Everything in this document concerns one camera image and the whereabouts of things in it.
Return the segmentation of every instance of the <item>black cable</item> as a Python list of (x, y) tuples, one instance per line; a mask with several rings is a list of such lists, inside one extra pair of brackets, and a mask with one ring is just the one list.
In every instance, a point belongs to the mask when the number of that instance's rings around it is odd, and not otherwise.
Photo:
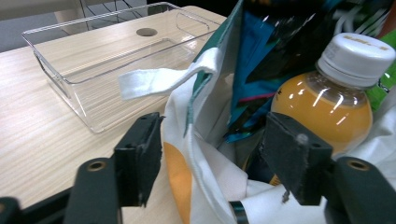
[[(116, 11), (118, 11), (117, 10), (117, 1), (116, 0), (114, 0), (114, 8), (116, 9)], [(116, 17), (117, 17), (117, 22), (120, 23), (119, 14), (116, 14)]]
[[(122, 0), (122, 2), (125, 3), (125, 5), (126, 5), (128, 8), (133, 8), (133, 7), (132, 7), (131, 5), (129, 5), (129, 3), (127, 3), (125, 0)], [(143, 17), (142, 14), (138, 13), (137, 11), (132, 11), (132, 13), (134, 13), (134, 16), (135, 16), (136, 18), (138, 18), (138, 17), (136, 16), (135, 13), (137, 13), (137, 15), (140, 16), (140, 18)]]
[(92, 11), (92, 9), (90, 9), (90, 7), (87, 6), (87, 9), (91, 12), (91, 14), (92, 14), (93, 16), (97, 16), (96, 13), (94, 13), (94, 12)]
[[(106, 9), (107, 9), (107, 11), (108, 12), (113, 12), (110, 8), (108, 8), (104, 3), (102, 4)], [(121, 16), (118, 16), (120, 19), (122, 19), (123, 21), (128, 21), (128, 20), (126, 20), (126, 19), (124, 19), (123, 17), (121, 17)]]

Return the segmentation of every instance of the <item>hole in tray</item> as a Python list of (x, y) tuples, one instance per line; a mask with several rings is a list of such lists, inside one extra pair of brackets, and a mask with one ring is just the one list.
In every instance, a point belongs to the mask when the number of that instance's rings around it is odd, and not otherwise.
[(138, 29), (136, 31), (136, 34), (141, 36), (154, 36), (158, 34), (158, 32), (151, 28), (142, 28), (142, 29)]

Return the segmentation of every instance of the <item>tote bag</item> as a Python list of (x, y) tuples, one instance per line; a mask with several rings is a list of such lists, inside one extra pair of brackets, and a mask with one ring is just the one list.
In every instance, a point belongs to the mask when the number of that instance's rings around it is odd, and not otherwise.
[[(162, 123), (169, 181), (183, 223), (326, 223), (320, 206), (301, 206), (285, 188), (248, 179), (238, 163), (260, 134), (224, 141), (233, 92), (241, 4), (211, 36), (187, 70), (138, 70), (120, 77), (127, 100), (170, 94)], [(396, 188), (396, 91), (375, 114), (370, 135), (348, 152), (379, 168)]]

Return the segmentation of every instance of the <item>orange juice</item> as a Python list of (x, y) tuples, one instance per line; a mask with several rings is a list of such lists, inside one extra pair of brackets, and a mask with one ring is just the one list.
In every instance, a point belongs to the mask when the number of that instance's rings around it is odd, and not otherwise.
[(271, 110), (302, 123), (333, 146), (335, 154), (361, 143), (372, 126), (372, 110), (364, 92), (348, 91), (318, 72), (302, 74), (279, 88)]

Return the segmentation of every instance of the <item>white bag handle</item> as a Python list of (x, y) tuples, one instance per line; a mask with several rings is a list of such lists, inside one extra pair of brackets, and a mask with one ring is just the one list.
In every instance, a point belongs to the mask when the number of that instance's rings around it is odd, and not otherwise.
[(220, 60), (219, 49), (212, 48), (204, 51), (186, 70), (159, 68), (125, 73), (119, 76), (121, 97), (123, 100), (130, 100), (154, 94), (168, 95), (200, 71), (218, 74)]

